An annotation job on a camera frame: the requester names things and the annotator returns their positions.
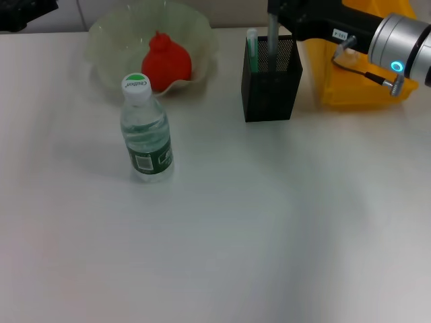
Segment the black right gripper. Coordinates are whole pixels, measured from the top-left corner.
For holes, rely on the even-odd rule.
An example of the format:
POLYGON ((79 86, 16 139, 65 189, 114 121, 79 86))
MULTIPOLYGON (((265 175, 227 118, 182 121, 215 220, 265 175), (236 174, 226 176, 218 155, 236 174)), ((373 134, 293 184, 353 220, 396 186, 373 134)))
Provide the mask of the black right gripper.
POLYGON ((340 44, 344 37, 334 33, 346 33, 347 37, 356 39, 352 49, 363 54, 368 52, 383 21, 381 17, 353 9, 341 1, 268 0, 267 13, 277 22, 291 16, 291 32, 299 41, 318 38, 340 44))

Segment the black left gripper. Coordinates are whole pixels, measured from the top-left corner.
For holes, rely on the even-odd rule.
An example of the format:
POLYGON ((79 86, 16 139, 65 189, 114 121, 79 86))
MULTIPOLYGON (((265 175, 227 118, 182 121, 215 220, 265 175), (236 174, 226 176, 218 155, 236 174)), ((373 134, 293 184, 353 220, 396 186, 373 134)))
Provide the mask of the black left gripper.
POLYGON ((19 32, 31 22, 58 9, 56 0, 1 0, 1 31, 19 32))

